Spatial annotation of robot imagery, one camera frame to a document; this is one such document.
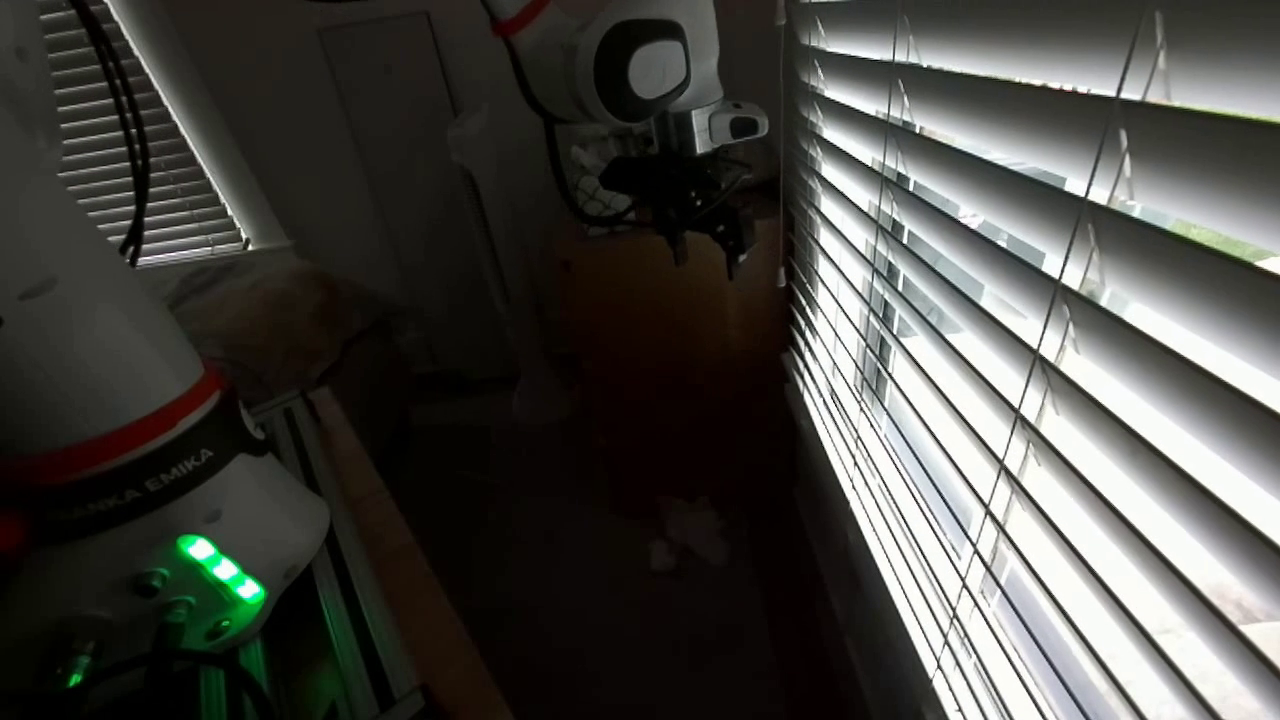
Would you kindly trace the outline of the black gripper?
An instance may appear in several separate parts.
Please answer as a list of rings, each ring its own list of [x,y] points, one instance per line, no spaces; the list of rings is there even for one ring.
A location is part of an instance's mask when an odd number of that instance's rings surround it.
[[[663,232],[676,265],[689,265],[691,232],[716,232],[726,279],[747,256],[742,222],[726,208],[726,179],[710,160],[679,153],[617,157],[598,185],[635,199],[635,215]]]

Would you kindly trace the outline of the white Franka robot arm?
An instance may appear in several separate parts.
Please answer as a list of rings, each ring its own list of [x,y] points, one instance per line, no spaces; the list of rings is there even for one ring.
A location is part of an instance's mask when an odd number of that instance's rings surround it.
[[[253,640],[333,514],[56,175],[36,0],[0,41],[0,706],[73,720]]]

